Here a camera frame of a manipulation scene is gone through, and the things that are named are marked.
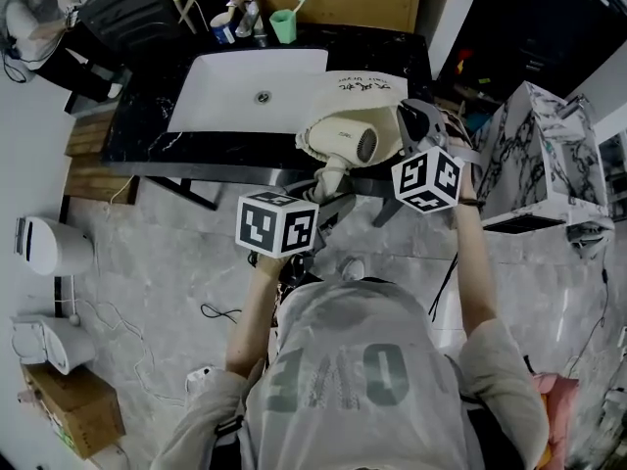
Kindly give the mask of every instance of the black and white cube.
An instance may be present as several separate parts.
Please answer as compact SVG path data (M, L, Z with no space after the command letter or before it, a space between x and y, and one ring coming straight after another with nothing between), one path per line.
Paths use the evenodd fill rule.
M463 161L435 146L392 167L396 198L423 214L458 204Z
M235 242L272 258L314 246L318 204L269 191L241 196Z

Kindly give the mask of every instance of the sink drain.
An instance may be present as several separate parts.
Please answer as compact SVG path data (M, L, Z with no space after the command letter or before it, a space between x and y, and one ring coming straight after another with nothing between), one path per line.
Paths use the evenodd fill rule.
M272 93L267 90L258 92L255 95L255 103L258 105L265 105L270 102L270 99L272 99Z

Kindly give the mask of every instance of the marble-patterned cabinet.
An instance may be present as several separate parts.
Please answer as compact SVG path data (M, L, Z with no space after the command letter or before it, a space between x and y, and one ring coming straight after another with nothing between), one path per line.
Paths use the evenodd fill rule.
M607 215L594 130L581 109L559 117L565 105L524 82L475 133L488 229L521 233Z

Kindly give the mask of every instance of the faucet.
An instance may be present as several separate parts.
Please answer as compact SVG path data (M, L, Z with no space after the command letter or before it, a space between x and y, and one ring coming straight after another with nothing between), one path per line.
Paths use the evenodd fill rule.
M253 33L253 28L260 18L258 0L230 0L226 6L231 9L239 7L244 15L242 21L240 21L237 26L237 29L235 29L235 36L238 36L239 38L250 36L251 33Z
M556 114L562 120L569 118L572 114L574 114L577 110L581 110L585 117L589 117L590 110L592 109L592 105L588 98L583 94L579 94L575 96L570 102L556 111Z

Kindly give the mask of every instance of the white trash can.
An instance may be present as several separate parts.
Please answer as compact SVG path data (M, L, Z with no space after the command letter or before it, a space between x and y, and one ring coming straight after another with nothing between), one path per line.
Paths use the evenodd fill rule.
M94 249L80 230L44 217L28 216L22 256L35 273L63 277L89 269Z

